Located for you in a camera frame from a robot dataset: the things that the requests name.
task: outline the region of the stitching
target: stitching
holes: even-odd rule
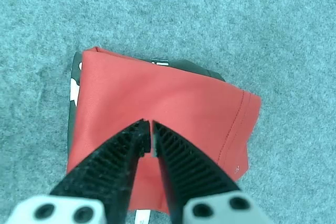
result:
[[[246,105],[246,110],[245,110],[245,112],[244,112],[243,118],[242,118],[242,120],[241,120],[241,122],[240,122],[240,124],[239,124],[239,126],[238,126],[238,129],[237,129],[237,131],[236,131],[236,134],[235,134],[234,138],[232,139],[232,141],[231,141],[231,143],[230,143],[230,145],[229,145],[229,148],[227,149],[226,153],[228,153],[228,151],[230,150],[231,145],[232,145],[233,142],[235,141],[236,136],[238,135],[239,129],[240,129],[240,127],[241,127],[242,124],[243,124],[243,121],[244,121],[244,119],[245,119],[246,113],[247,113],[247,111],[248,111],[248,107],[249,107],[249,105],[250,105],[250,100],[251,100],[251,94],[249,94],[249,96],[248,96],[248,102],[247,102],[247,105]]]
[[[224,146],[225,146],[225,144],[226,144],[227,138],[229,137],[230,132],[231,132],[231,130],[232,130],[232,128],[233,128],[233,125],[235,124],[236,119],[237,119],[237,117],[238,117],[238,114],[239,114],[239,112],[240,112],[240,110],[241,110],[241,107],[242,107],[242,105],[243,105],[244,96],[245,96],[245,91],[243,90],[243,95],[241,96],[241,101],[240,101],[239,109],[238,109],[237,114],[236,114],[236,116],[235,116],[235,119],[233,120],[233,123],[232,123],[232,125],[231,125],[231,127],[230,127],[230,129],[229,129],[229,132],[227,133],[227,135],[226,135],[226,137],[225,137],[225,139],[224,139],[222,148],[220,149],[220,153],[219,153],[219,156],[218,156],[218,159],[217,159],[217,163],[219,163],[219,160],[220,160],[220,158],[221,158],[221,156],[222,156],[222,152],[223,152]]]

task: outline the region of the red fabric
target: red fabric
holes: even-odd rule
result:
[[[82,55],[68,172],[105,140],[144,118],[192,141],[237,180],[248,169],[246,143],[260,103],[260,97],[226,82],[92,48]],[[130,209],[168,212],[152,154],[139,160]]]

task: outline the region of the screw hole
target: screw hole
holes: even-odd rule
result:
[[[87,223],[91,220],[93,216],[93,210],[90,207],[79,208],[74,215],[74,221],[76,223]]]
[[[207,204],[197,204],[193,208],[193,214],[197,217],[210,217],[213,214],[213,211]]]
[[[246,199],[234,197],[230,200],[230,205],[236,210],[246,210],[250,208],[250,204]]]
[[[54,209],[53,204],[44,204],[35,211],[35,218],[38,220],[47,219],[53,214]]]

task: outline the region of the gray carpet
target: gray carpet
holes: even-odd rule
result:
[[[0,223],[64,175],[72,56],[92,46],[260,95],[240,187],[275,223],[335,223],[336,0],[0,2]]]

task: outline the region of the ridged rubber pad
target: ridged rubber pad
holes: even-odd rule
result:
[[[155,149],[173,224],[182,223],[183,207],[190,199],[239,190],[195,145],[168,127],[158,122],[153,124]]]
[[[150,150],[149,122],[137,121],[105,141],[50,194],[98,199],[108,223],[124,223],[138,160]]]

